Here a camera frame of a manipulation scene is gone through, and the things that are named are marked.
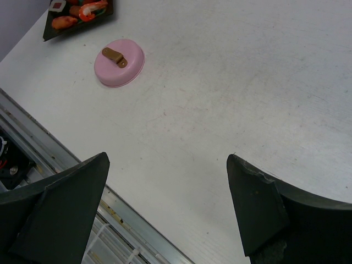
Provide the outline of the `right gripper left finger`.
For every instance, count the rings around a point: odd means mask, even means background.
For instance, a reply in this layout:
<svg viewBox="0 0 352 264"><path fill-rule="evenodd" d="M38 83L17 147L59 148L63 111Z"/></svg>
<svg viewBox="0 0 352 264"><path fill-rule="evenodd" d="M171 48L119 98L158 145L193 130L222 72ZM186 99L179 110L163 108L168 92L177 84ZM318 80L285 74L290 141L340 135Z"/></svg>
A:
<svg viewBox="0 0 352 264"><path fill-rule="evenodd" d="M1 263L81 263L109 165L102 152L1 193Z"/></svg>

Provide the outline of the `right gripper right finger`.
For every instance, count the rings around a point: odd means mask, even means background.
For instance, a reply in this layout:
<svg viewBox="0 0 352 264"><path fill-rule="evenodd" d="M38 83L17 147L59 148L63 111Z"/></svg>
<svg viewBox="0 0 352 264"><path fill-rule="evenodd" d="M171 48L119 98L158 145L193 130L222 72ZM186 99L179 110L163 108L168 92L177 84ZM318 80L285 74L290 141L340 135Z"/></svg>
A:
<svg viewBox="0 0 352 264"><path fill-rule="evenodd" d="M351 263L351 204L281 181L237 155L227 173L251 263Z"/></svg>

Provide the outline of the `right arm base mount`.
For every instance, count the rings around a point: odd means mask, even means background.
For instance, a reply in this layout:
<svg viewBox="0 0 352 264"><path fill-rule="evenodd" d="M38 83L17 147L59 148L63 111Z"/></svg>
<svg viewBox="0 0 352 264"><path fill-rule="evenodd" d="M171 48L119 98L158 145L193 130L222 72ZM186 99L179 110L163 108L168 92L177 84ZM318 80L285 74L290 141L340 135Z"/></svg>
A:
<svg viewBox="0 0 352 264"><path fill-rule="evenodd" d="M1 129L1 183L15 189L27 176L35 162Z"/></svg>

